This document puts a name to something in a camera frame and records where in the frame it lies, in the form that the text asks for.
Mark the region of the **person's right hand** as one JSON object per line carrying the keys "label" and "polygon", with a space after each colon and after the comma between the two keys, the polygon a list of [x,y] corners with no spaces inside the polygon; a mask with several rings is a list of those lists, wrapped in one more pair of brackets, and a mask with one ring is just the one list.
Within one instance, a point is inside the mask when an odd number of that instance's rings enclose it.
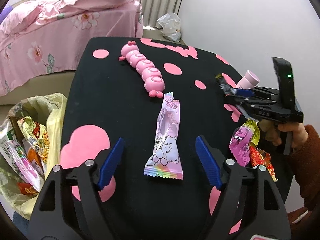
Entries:
{"label": "person's right hand", "polygon": [[281,132],[292,132],[292,148],[302,146],[309,136],[304,125],[298,122],[276,124],[270,120],[261,120],[259,121],[259,128],[261,131],[265,132],[265,140],[271,142],[274,146],[281,145]]}

